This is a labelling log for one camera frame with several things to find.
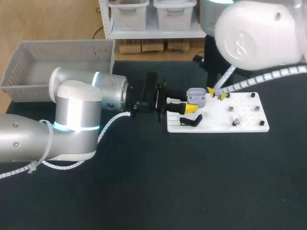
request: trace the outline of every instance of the black cable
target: black cable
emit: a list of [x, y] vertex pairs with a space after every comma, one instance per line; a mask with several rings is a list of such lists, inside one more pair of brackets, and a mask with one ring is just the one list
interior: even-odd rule
[[96, 32], [94, 33], [92, 39], [94, 39], [95, 35], [98, 33], [99, 30], [101, 30], [102, 28], [104, 28], [104, 26], [101, 26], [98, 30], [96, 30]]
[[[198, 52], [198, 54], [200, 54], [200, 53], [203, 53], [203, 54], [205, 54], [205, 52], [204, 52], [204, 51], [200, 51], [200, 52]], [[198, 55], [198, 54], [197, 54], [197, 55]]]
[[[101, 12], [101, 11], [100, 11], [100, 8], [98, 7], [98, 8], [96, 9], [96, 13], [100, 13], [100, 12]], [[95, 35], [96, 35], [96, 34], [99, 32], [99, 30], [101, 30], [103, 27], [104, 27], [104, 26], [101, 26], [98, 30], [96, 30], [96, 32], [94, 33], [92, 39], [94, 39]]]

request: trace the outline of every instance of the wooden floor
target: wooden floor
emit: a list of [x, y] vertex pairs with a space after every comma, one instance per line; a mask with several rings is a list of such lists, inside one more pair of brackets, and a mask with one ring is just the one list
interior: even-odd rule
[[[98, 0], [0, 0], [0, 73], [3, 73], [12, 52], [23, 40], [91, 39], [102, 26], [96, 8]], [[100, 30], [95, 39], [105, 38]], [[192, 44], [186, 54], [120, 55], [116, 60], [192, 60], [203, 50], [202, 41]], [[0, 91], [0, 113], [10, 103]]]

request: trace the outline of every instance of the dark tabletop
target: dark tabletop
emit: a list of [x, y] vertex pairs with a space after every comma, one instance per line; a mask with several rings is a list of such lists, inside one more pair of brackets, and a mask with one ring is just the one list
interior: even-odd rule
[[[206, 83], [193, 62], [114, 66], [130, 82], [147, 71], [173, 89]], [[260, 94], [268, 133], [174, 134], [156, 114], [121, 118], [78, 168], [41, 165], [0, 180], [0, 229], [305, 230], [306, 86], [301, 75], [248, 88]], [[53, 122], [55, 104], [12, 103], [8, 113]]]

